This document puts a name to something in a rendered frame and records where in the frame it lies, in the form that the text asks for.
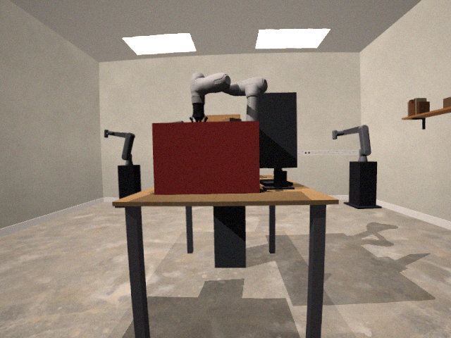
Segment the red tool chest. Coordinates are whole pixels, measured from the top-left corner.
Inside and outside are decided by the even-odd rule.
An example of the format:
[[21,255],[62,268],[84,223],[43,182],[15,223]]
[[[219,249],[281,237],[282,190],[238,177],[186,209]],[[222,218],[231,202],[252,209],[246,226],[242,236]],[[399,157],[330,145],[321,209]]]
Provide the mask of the red tool chest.
[[259,121],[152,123],[154,195],[260,193]]

